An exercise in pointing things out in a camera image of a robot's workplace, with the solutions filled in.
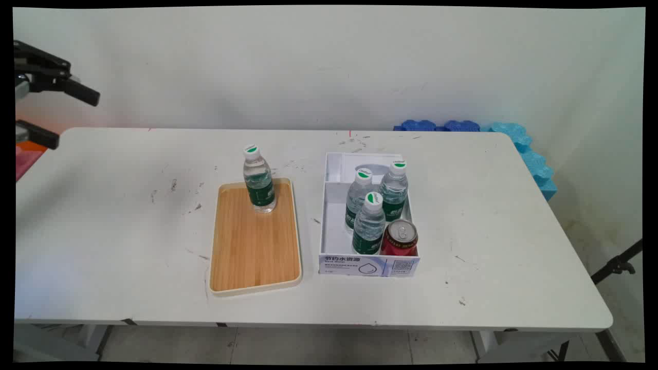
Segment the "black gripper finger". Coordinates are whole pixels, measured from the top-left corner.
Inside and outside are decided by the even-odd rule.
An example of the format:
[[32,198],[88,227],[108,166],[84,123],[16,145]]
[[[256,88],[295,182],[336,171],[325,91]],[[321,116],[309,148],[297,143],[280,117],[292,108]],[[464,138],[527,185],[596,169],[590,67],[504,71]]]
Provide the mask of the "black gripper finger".
[[19,144],[24,141],[31,141],[47,149],[56,150],[59,147],[60,136],[26,120],[17,120],[15,122],[15,143]]
[[21,41],[14,42],[15,100],[29,93],[55,91],[97,107],[100,93],[84,86],[70,68],[67,60]]

